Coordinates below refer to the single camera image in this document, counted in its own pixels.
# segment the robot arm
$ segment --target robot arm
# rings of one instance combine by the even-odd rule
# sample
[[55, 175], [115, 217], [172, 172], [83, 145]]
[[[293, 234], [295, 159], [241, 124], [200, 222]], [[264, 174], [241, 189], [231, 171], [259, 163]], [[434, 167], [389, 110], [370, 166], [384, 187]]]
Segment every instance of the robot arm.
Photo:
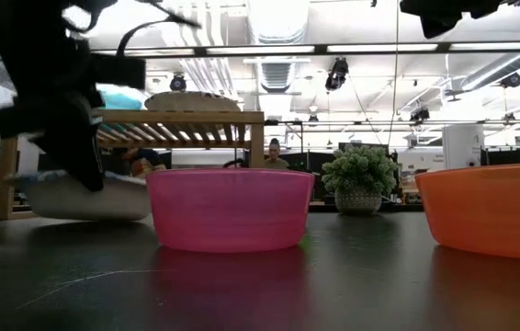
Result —
[[[166, 21], [198, 26], [161, 8], [155, 0], [142, 2], [166, 12]], [[0, 55], [17, 90], [13, 106], [0, 108], [0, 136], [39, 132], [40, 137], [32, 142], [91, 191], [103, 188], [97, 126], [89, 115], [92, 108], [104, 106], [96, 83], [145, 88], [145, 61], [124, 57], [123, 49], [131, 35], [146, 25], [124, 37], [117, 56], [91, 53], [86, 40], [71, 38], [67, 30], [90, 30], [103, 9], [115, 3], [0, 0]], [[75, 27], [62, 17], [70, 6], [91, 15], [87, 28]], [[39, 50], [40, 55], [30, 54], [31, 50]]]

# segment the plastic bowl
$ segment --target plastic bowl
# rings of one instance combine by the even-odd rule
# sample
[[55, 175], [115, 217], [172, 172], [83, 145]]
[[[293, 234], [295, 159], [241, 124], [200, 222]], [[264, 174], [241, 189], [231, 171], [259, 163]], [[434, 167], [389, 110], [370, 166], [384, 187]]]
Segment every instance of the plastic bowl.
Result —
[[520, 165], [439, 171], [415, 179], [439, 244], [520, 257]]
[[159, 242], [198, 252], [296, 245], [313, 175], [264, 169], [169, 170], [146, 177]]

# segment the table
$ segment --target table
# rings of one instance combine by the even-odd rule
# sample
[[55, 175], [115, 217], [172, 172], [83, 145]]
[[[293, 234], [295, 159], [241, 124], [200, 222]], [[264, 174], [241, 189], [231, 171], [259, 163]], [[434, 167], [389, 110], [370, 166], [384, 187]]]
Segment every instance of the table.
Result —
[[520, 330], [520, 260], [437, 246], [420, 212], [310, 214], [299, 247], [235, 255], [151, 220], [0, 222], [0, 329]]

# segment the wooden leg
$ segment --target wooden leg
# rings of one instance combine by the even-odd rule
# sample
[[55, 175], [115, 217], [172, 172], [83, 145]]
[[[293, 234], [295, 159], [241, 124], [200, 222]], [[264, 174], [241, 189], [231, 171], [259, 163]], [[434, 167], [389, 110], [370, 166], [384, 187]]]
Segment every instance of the wooden leg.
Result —
[[13, 188], [4, 178], [17, 168], [17, 137], [4, 139], [0, 146], [0, 221], [8, 220], [13, 212]]
[[250, 167], [264, 167], [264, 124], [252, 124], [250, 134], [252, 136]]

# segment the wooden stand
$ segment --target wooden stand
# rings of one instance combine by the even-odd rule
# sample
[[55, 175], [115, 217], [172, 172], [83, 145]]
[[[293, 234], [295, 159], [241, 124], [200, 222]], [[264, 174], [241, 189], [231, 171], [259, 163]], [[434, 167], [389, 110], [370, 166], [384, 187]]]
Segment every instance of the wooden stand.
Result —
[[[264, 165], [263, 112], [100, 110], [94, 117], [104, 124], [96, 134], [101, 147], [245, 148], [250, 150], [250, 167]], [[249, 141], [245, 140], [247, 126]], [[218, 127], [223, 128], [223, 136]], [[33, 216], [13, 212], [13, 188], [3, 180], [15, 173], [16, 161], [17, 138], [1, 141], [0, 220]]]

